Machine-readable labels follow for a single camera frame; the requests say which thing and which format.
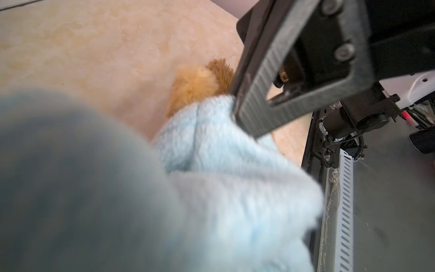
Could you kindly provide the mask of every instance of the beige marble floor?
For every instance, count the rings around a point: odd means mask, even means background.
[[[209,0],[44,0],[1,11],[0,91],[64,91],[150,139],[178,65],[224,57],[237,67],[236,22]],[[309,121],[274,133],[298,164]]]

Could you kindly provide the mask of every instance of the black mechanical arm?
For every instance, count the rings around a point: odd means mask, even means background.
[[[400,113],[379,80],[435,69],[435,0],[260,0],[237,31],[235,121],[257,138],[314,111],[308,152],[326,167]],[[283,92],[267,100],[272,82]]]

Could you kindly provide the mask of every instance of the blurred blue fabric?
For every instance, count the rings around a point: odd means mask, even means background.
[[[0,98],[3,271],[310,271],[321,190],[270,136],[193,104],[154,140],[64,95]]]

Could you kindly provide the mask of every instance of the stuffed animal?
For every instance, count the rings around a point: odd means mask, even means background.
[[[206,66],[187,66],[178,69],[172,84],[166,112],[172,117],[180,109],[205,98],[227,94],[234,70],[226,59],[211,60]]]

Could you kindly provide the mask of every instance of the black cable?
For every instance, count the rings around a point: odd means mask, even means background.
[[[325,147],[325,149],[324,149],[323,152],[322,152],[322,162],[323,162],[323,165],[325,165],[326,167],[331,167],[331,166],[332,166],[332,165],[328,164],[328,163],[325,161],[325,151],[326,151],[330,146],[335,145],[335,144],[342,144],[342,143],[345,143],[345,142],[351,141],[351,140],[353,140],[353,139],[358,138],[359,136],[361,136],[364,132],[365,132],[365,130],[360,131],[358,134],[356,134],[355,136],[350,137],[350,138],[347,139],[347,140],[343,140],[343,141],[339,141],[339,142],[336,142],[336,143],[332,143],[332,144],[328,145],[327,147]]]
[[[364,152],[364,138],[363,136],[358,137],[359,145],[358,145],[358,151],[356,152],[354,156],[354,160],[358,160],[362,156],[362,152]]]

